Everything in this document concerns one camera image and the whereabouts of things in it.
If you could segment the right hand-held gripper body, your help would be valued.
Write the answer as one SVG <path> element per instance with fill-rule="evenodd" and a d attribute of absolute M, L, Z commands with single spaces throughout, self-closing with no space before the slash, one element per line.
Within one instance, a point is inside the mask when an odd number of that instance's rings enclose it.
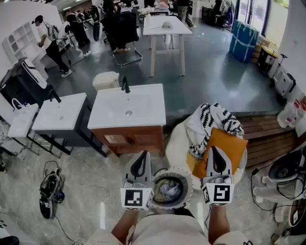
<path fill-rule="evenodd" d="M 202 179 L 201 190 L 206 205 L 227 205 L 233 197 L 233 175 L 205 177 Z"/>

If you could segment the beige clothes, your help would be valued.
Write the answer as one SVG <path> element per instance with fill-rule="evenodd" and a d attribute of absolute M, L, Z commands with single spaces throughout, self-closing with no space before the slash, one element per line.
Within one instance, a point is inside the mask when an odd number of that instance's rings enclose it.
<path fill-rule="evenodd" d="M 153 197 L 154 201 L 156 203 L 165 203 L 167 201 L 167 192 L 167 183 L 165 183 L 164 180 L 161 180 L 156 183 Z"/>

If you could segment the blue checkered clothes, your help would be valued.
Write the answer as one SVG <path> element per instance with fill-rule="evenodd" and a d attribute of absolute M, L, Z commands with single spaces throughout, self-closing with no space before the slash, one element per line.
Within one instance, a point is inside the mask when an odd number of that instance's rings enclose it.
<path fill-rule="evenodd" d="M 166 202 L 173 202 L 180 197 L 182 190 L 180 183 L 174 180 L 169 180 L 167 183 L 165 182 L 161 184 L 159 191 L 163 194 Z"/>

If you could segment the woven white laundry basket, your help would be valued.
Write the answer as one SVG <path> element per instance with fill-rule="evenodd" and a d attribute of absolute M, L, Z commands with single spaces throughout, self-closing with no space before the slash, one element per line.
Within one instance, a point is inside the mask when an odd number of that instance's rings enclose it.
<path fill-rule="evenodd" d="M 153 199 L 151 203 L 152 208 L 161 209 L 161 210 L 175 210 L 183 208 L 186 206 L 186 204 L 189 202 L 192 196 L 193 193 L 192 178 L 191 175 L 186 170 L 177 167 L 162 168 L 153 175 L 152 180 L 155 185 L 161 180 L 164 180 L 166 183 L 169 180 L 174 180 L 180 183 L 182 190 L 180 197 L 174 200 L 173 202 L 156 203 Z"/>

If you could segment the person's right forearm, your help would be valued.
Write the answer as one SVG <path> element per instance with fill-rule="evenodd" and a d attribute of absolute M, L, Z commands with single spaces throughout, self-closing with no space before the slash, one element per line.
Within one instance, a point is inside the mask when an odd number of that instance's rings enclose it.
<path fill-rule="evenodd" d="M 230 232 L 225 206 L 213 206 L 208 226 L 208 241 L 213 244 L 219 237 Z"/>

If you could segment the white bean bag chair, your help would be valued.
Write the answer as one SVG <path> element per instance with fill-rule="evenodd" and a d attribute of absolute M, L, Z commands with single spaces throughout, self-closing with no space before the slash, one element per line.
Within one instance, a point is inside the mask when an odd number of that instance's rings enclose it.
<path fill-rule="evenodd" d="M 193 188 L 201 190 L 200 179 L 192 174 L 192 170 L 187 164 L 187 153 L 191 144 L 185 124 L 192 115 L 187 116 L 182 122 L 177 124 L 171 132 L 169 141 L 165 148 L 165 156 L 170 167 L 177 167 L 186 170 L 192 178 Z"/>

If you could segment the person's light shirt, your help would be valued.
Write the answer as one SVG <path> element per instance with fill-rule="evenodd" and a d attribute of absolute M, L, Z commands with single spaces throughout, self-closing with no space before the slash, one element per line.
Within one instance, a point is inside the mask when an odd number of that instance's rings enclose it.
<path fill-rule="evenodd" d="M 190 216 L 158 214 L 136 225 L 128 245 L 253 245 L 241 231 L 229 232 L 210 244 L 197 219 Z"/>

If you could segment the wooden slat platform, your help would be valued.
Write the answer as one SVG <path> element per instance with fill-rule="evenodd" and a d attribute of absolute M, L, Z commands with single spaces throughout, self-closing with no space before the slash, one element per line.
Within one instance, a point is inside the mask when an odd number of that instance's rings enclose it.
<path fill-rule="evenodd" d="M 277 116 L 244 116 L 238 120 L 244 128 L 247 144 L 246 167 L 275 160 L 297 147 L 297 135 L 290 127 L 282 128 Z"/>

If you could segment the wooden vanity with white sink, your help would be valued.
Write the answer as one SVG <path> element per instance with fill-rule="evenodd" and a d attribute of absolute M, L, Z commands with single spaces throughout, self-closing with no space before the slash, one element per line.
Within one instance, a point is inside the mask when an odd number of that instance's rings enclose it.
<path fill-rule="evenodd" d="M 162 84 L 99 90 L 88 129 L 117 156 L 147 150 L 164 156 L 166 124 Z"/>

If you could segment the black faucet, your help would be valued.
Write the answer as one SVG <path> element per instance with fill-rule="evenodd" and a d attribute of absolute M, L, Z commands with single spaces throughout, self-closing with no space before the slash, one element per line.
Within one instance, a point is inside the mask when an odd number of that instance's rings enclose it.
<path fill-rule="evenodd" d="M 124 76 L 122 79 L 121 90 L 125 91 L 126 94 L 130 93 L 130 88 L 129 88 L 129 84 L 128 84 L 128 80 L 126 76 Z"/>
<path fill-rule="evenodd" d="M 53 99 L 55 99 L 58 103 L 61 102 L 60 97 L 57 95 L 57 93 L 53 89 L 50 90 L 50 92 L 48 94 L 48 98 L 50 99 L 50 102 L 52 102 Z"/>

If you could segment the silver suitcase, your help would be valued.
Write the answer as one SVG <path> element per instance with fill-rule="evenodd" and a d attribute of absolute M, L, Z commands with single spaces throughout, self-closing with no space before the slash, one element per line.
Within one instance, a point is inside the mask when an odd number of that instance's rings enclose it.
<path fill-rule="evenodd" d="M 286 55 L 281 54 L 282 60 L 278 63 L 277 68 L 270 79 L 270 86 L 274 87 L 277 94 L 277 100 L 279 103 L 286 103 L 286 95 L 291 93 L 296 86 L 295 78 L 290 74 L 281 69 L 282 62 L 287 58 Z"/>

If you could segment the black cabinet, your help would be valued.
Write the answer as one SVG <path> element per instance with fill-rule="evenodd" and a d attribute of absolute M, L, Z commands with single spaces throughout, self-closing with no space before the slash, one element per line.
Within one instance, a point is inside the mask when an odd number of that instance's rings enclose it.
<path fill-rule="evenodd" d="M 52 88 L 27 57 L 19 59 L 0 81 L 0 93 L 9 104 L 15 98 L 22 104 L 41 107 L 50 99 Z"/>

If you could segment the black office chair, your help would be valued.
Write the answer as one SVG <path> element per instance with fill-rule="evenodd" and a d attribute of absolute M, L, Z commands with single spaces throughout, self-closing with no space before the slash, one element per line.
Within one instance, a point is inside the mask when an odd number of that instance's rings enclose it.
<path fill-rule="evenodd" d="M 139 41 L 137 32 L 137 11 L 127 11 L 107 17 L 106 37 L 108 39 L 112 56 L 118 66 L 124 67 L 129 64 L 140 62 L 143 55 L 136 49 L 135 43 Z M 131 50 L 126 44 L 133 44 L 134 59 L 119 58 Z"/>

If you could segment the white shelf unit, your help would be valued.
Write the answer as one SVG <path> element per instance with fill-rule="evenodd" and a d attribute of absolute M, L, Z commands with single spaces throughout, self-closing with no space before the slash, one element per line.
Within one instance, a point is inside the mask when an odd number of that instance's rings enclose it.
<path fill-rule="evenodd" d="M 43 47 L 38 46 L 35 33 L 35 27 L 30 22 L 27 22 L 5 37 L 2 45 L 13 65 L 19 59 L 27 57 L 43 78 L 47 80 L 48 74 L 42 62 L 46 52 Z"/>

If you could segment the grey frame vanity white sink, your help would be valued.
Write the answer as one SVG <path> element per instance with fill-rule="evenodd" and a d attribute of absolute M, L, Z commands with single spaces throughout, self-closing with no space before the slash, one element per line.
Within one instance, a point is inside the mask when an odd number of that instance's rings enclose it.
<path fill-rule="evenodd" d="M 92 105 L 85 93 L 45 100 L 32 125 L 32 130 L 63 153 L 73 147 L 91 147 L 103 157 L 103 143 L 88 129 Z"/>

